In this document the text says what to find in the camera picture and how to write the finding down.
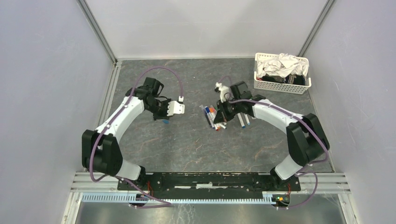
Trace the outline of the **blue white marker pen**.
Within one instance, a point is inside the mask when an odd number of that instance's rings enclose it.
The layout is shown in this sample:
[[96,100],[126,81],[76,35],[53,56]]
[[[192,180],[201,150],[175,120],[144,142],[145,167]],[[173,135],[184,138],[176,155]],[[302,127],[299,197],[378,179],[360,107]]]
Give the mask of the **blue white marker pen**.
[[243,120],[243,118],[242,118],[242,114],[241,114],[241,113],[238,113],[237,116],[238,116],[238,120],[239,120],[239,122],[240,122],[241,127],[242,127],[242,128],[245,128],[246,125],[245,125],[245,122],[244,122],[244,120]]

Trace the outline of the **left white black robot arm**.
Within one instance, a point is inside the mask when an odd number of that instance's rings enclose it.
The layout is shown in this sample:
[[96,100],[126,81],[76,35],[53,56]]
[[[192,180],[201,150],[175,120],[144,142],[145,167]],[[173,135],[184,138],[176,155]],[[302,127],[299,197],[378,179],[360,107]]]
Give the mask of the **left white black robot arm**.
[[169,119],[170,98],[160,96],[164,85],[155,78],[146,78],[143,85],[129,89],[116,111],[95,130],[82,134],[82,165],[90,171],[129,179],[135,190],[143,189],[147,178],[142,166],[125,160],[119,146],[125,131],[144,111],[153,119]]

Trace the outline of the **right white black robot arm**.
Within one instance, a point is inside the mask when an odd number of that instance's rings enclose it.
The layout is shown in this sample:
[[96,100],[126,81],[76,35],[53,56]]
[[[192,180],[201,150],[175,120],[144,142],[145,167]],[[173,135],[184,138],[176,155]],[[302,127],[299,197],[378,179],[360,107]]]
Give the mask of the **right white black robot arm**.
[[219,94],[214,124],[226,123],[243,113],[271,124],[286,135],[288,155],[270,171],[269,183],[273,189],[284,189],[291,177],[301,174],[307,166],[328,160],[330,144],[315,114],[290,112],[263,95],[252,95],[244,81],[230,87],[217,82],[214,90]]

